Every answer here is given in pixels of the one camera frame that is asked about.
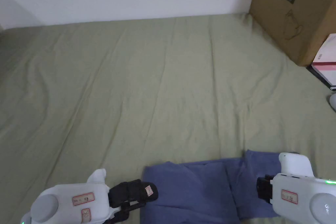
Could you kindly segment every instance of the box label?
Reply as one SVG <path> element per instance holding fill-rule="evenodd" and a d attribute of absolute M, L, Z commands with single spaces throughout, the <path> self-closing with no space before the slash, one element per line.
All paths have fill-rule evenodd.
<path fill-rule="evenodd" d="M 287 191 L 287 190 L 281 190 L 281 198 L 283 200 L 289 201 L 295 205 L 299 202 L 299 197 L 296 193 Z"/>

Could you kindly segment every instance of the sticker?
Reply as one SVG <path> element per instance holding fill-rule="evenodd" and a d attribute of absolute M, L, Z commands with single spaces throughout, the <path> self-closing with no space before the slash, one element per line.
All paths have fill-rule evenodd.
<path fill-rule="evenodd" d="M 72 197 L 72 204 L 74 206 L 78 206 L 78 205 L 85 204 L 87 202 L 94 201 L 94 200 L 95 200 L 94 193 L 86 193 L 86 194 Z"/>
<path fill-rule="evenodd" d="M 89 208 L 82 210 L 82 223 L 88 223 L 91 221 L 91 211 Z"/>
<path fill-rule="evenodd" d="M 147 186 L 145 188 L 145 190 L 146 190 L 148 196 L 151 196 L 154 193 L 150 185 Z"/>
<path fill-rule="evenodd" d="M 299 202 L 299 197 L 297 196 L 296 193 L 292 193 L 290 191 L 286 191 L 286 190 L 281 190 L 281 198 L 283 200 L 289 201 L 293 204 L 298 204 Z"/>

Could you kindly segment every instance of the bed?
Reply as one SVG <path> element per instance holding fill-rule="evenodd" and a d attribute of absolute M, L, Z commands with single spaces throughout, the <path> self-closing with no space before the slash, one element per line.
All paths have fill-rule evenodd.
<path fill-rule="evenodd" d="M 296 151 L 336 179 L 328 95 L 248 14 L 5 30 L 2 223 L 18 223 L 44 188 L 101 167 L 113 186 L 166 161 Z"/>

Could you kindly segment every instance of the red label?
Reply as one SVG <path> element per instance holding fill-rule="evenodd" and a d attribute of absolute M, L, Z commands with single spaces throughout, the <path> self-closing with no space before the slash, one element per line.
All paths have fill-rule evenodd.
<path fill-rule="evenodd" d="M 293 193 L 287 190 L 281 190 L 281 198 L 295 205 L 297 205 L 299 202 L 298 195 L 296 193 Z"/>
<path fill-rule="evenodd" d="M 78 205 L 85 204 L 87 202 L 94 201 L 94 200 L 95 200 L 94 193 L 86 193 L 86 194 L 72 197 L 72 204 L 74 206 L 78 206 Z"/>
<path fill-rule="evenodd" d="M 91 211 L 89 208 L 82 210 L 82 223 L 88 223 L 91 221 Z"/>

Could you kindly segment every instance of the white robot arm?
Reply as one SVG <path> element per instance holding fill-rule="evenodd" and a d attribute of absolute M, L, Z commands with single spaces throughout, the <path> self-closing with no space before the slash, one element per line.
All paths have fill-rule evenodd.
<path fill-rule="evenodd" d="M 33 202 L 21 224 L 112 224 L 129 217 L 131 210 L 156 200 L 154 184 L 134 180 L 109 188 L 106 170 L 98 169 L 84 184 L 56 185 Z"/>
<path fill-rule="evenodd" d="M 304 155 L 281 153 L 281 173 L 258 178 L 258 196 L 300 224 L 336 223 L 336 181 L 315 178 Z"/>

